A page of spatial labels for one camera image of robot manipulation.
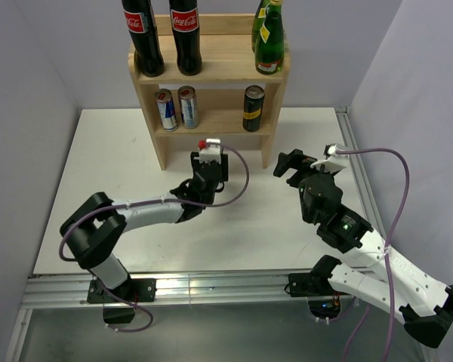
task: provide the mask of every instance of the shelf board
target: shelf board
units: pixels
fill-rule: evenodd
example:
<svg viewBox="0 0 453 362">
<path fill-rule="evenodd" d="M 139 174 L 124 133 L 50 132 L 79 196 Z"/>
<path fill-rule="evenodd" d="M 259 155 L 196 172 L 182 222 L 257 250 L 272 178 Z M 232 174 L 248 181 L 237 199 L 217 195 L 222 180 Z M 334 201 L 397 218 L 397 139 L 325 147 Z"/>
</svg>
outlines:
<svg viewBox="0 0 453 362">
<path fill-rule="evenodd" d="M 263 75 L 255 69 L 250 35 L 201 35 L 200 51 L 203 67 L 198 75 L 187 76 L 177 68 L 177 52 L 172 35 L 160 35 L 159 47 L 165 61 L 165 72 L 150 78 L 139 74 L 139 84 L 195 83 L 280 83 L 284 72 Z M 134 59 L 131 48 L 130 59 Z"/>
<path fill-rule="evenodd" d="M 176 120 L 178 128 L 172 132 L 164 130 L 157 125 L 154 135 L 156 137 L 180 137 L 191 135 L 215 135 L 215 134 L 243 134 L 246 136 L 268 136 L 271 125 L 268 118 L 263 118 L 260 128 L 256 132 L 247 132 L 242 126 L 242 109 L 205 109 L 199 112 L 199 125 L 192 130 L 185 128 L 181 123 L 181 115 L 177 112 Z"/>
</svg>

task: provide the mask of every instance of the wall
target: wall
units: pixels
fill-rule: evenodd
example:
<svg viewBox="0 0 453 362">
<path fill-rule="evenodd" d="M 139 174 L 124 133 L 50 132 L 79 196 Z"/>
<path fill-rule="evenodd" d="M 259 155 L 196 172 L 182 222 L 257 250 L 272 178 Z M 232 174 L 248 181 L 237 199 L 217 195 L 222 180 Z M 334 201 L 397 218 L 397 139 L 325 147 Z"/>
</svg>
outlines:
<svg viewBox="0 0 453 362">
<path fill-rule="evenodd" d="M 70 95 L 16 5 L 0 1 L 0 360 L 76 119 Z"/>
<path fill-rule="evenodd" d="M 453 284 L 453 0 L 404 0 L 353 101 L 359 147 L 399 150 L 412 187 L 395 246 Z M 365 157 L 386 226 L 402 194 L 390 156 Z M 453 326 L 440 348 L 453 362 Z"/>
<path fill-rule="evenodd" d="M 16 0 L 82 108 L 139 107 L 119 0 Z M 254 13 L 259 0 L 199 0 L 202 13 Z M 292 70 L 287 106 L 347 106 L 401 0 L 288 0 L 284 26 Z M 157 14 L 166 0 L 153 0 Z"/>
</svg>

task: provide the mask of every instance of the coca-cola label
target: coca-cola label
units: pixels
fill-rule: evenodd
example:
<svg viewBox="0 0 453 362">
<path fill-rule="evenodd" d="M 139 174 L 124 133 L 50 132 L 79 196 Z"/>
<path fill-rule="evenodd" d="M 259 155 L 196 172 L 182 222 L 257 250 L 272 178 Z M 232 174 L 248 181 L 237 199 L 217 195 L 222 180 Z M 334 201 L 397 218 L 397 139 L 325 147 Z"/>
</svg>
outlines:
<svg viewBox="0 0 453 362">
<path fill-rule="evenodd" d="M 144 13 L 130 13 L 124 10 L 124 15 L 126 16 L 130 32 L 142 34 L 148 31 L 148 20 L 144 16 Z"/>
<path fill-rule="evenodd" d="M 192 32 L 199 27 L 198 10 L 194 8 L 187 12 L 171 9 L 171 24 L 177 32 Z"/>
</svg>

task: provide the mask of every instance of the energy drink can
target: energy drink can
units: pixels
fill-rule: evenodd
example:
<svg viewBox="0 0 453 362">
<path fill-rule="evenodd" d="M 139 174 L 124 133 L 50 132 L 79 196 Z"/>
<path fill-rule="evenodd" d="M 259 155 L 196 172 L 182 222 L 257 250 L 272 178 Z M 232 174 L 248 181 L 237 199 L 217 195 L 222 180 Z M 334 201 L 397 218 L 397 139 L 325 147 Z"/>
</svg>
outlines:
<svg viewBox="0 0 453 362">
<path fill-rule="evenodd" d="M 199 124 L 196 107 L 195 88 L 185 85 L 178 89 L 178 100 L 180 101 L 181 118 L 185 128 L 197 128 Z"/>
<path fill-rule="evenodd" d="M 158 89 L 154 93 L 154 97 L 156 99 L 156 105 L 158 106 L 159 117 L 161 117 L 163 128 L 168 132 L 176 130 L 178 124 L 176 122 L 176 117 L 174 116 L 174 103 L 171 92 L 164 88 Z"/>
<path fill-rule="evenodd" d="M 262 87 L 251 85 L 245 89 L 243 101 L 243 129 L 248 132 L 255 132 L 260 128 L 262 118 L 263 99 L 265 91 Z"/>
</svg>

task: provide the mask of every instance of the white table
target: white table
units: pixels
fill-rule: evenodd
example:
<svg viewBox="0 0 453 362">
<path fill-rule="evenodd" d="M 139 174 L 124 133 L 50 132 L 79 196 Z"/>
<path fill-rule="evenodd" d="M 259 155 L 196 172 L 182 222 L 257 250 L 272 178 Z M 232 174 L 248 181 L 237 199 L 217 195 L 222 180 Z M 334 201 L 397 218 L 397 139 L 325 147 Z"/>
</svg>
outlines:
<svg viewBox="0 0 453 362">
<path fill-rule="evenodd" d="M 256 137 L 236 137 L 234 144 L 245 149 L 252 138 Z M 174 152 L 168 169 L 161 171 L 139 109 L 82 111 L 34 273 L 83 273 L 76 263 L 59 259 L 60 225 L 95 192 L 104 191 L 113 199 L 139 199 L 175 188 L 191 177 L 189 152 L 198 139 L 193 137 L 188 151 Z M 325 254 L 337 256 L 316 236 L 316 227 L 302 221 L 297 191 L 285 183 L 287 175 L 274 177 L 273 168 L 279 152 L 298 148 L 323 158 L 326 143 L 342 142 L 333 109 L 283 109 L 270 167 L 262 169 L 259 151 L 242 151 L 251 169 L 251 183 L 242 198 L 189 222 L 128 232 L 114 254 L 130 272 L 312 268 Z M 241 163 L 231 155 L 230 181 L 215 201 L 230 199 L 244 180 Z M 351 169 L 339 173 L 336 183 L 344 191 L 343 202 L 362 214 Z"/>
</svg>

